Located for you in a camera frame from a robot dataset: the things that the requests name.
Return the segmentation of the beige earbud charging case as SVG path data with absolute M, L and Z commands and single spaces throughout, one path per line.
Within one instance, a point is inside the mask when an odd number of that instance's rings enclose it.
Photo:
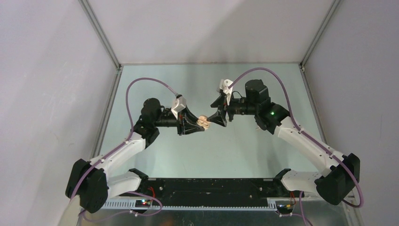
M 210 127 L 210 122 L 207 120 L 207 116 L 204 115 L 198 117 L 197 124 L 204 130 L 207 130 Z

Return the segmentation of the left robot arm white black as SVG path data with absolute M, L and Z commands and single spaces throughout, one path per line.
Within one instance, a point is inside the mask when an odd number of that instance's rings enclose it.
M 149 184 L 138 173 L 129 170 L 115 176 L 113 172 L 149 147 L 160 134 L 160 127 L 175 127 L 178 135 L 189 135 L 207 130 L 209 124 L 206 116 L 196 117 L 189 111 L 181 95 L 173 101 L 171 108 L 165 108 L 156 98 L 149 98 L 126 141 L 105 155 L 74 163 L 65 195 L 70 199 L 79 196 L 80 207 L 90 213 L 100 210 L 110 198 L 130 191 L 143 196 L 147 194 Z

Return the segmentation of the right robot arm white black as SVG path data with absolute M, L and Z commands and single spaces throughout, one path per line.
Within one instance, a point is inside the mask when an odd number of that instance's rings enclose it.
M 344 155 L 315 139 L 306 130 L 295 125 L 290 112 L 271 101 L 268 88 L 262 80 L 245 84 L 246 96 L 234 98 L 231 80 L 221 80 L 220 96 L 211 104 L 216 108 L 209 122 L 227 126 L 235 115 L 252 115 L 261 130 L 283 139 L 304 155 L 317 169 L 316 172 L 282 170 L 274 178 L 274 192 L 285 197 L 292 191 L 313 193 L 332 205 L 344 201 L 359 182 L 360 160 L 354 154 Z

